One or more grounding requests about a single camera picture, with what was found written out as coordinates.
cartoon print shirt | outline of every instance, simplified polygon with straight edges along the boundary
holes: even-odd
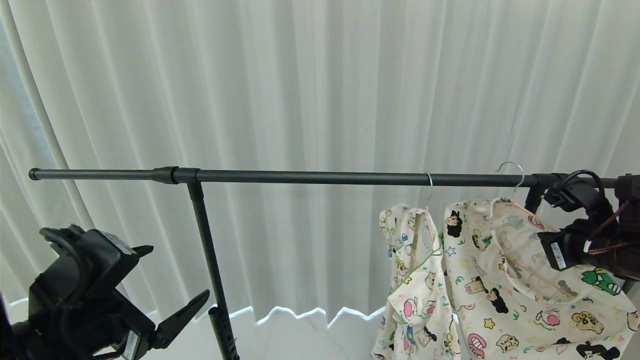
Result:
[[[507,199],[453,204],[444,223],[443,262],[472,357],[620,357],[638,313],[605,270],[549,266],[538,233],[557,229]]]
[[[374,347],[372,357],[459,359],[442,249],[431,216],[424,209],[394,206],[381,214],[380,226],[394,260],[379,346]]]

clothes rack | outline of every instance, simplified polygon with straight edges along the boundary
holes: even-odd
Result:
[[[202,170],[199,168],[161,167],[151,170],[55,170],[34,168],[32,180],[151,180],[164,184],[186,183],[200,231],[209,277],[217,306],[210,308],[213,326],[224,360],[239,360],[234,340],[224,288],[216,259],[211,228],[204,203],[202,183],[280,183],[280,184],[350,184],[395,186],[478,186],[530,188],[525,208],[535,213],[542,202],[541,195],[553,183],[567,174],[407,174],[375,172],[304,172],[304,171],[244,171]],[[594,184],[591,178],[581,178]],[[613,188],[617,179],[603,178],[605,188]]]

curtain fold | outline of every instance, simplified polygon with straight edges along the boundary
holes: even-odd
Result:
[[[8,301],[54,259],[39,227],[70,223],[155,246],[120,287],[146,312],[167,316],[211,286],[185,186],[34,182],[32,167],[492,173],[511,160],[527,173],[640,170],[638,1],[0,4]],[[512,193],[204,191],[230,310],[252,306],[257,318],[274,306],[372,313],[388,291],[381,210],[405,202],[438,214]],[[580,215],[541,214],[556,225]]]

pleated curtain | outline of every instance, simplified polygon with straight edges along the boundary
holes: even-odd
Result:
[[[143,311],[167,316],[211,288],[185,185],[36,182],[33,167],[640,170],[639,1],[0,0],[0,10],[7,302],[56,258],[39,228],[71,223],[155,247],[119,287]],[[230,310],[252,306],[256,318],[274,306],[369,314],[389,286],[380,211],[429,206],[441,224],[452,202],[513,196],[204,191]],[[541,214],[558,226],[581,215]]]

yellow star print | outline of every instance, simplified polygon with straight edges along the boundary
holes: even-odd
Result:
[[[494,326],[495,323],[493,322],[492,318],[484,319],[484,327],[486,327],[487,329],[493,329]]]

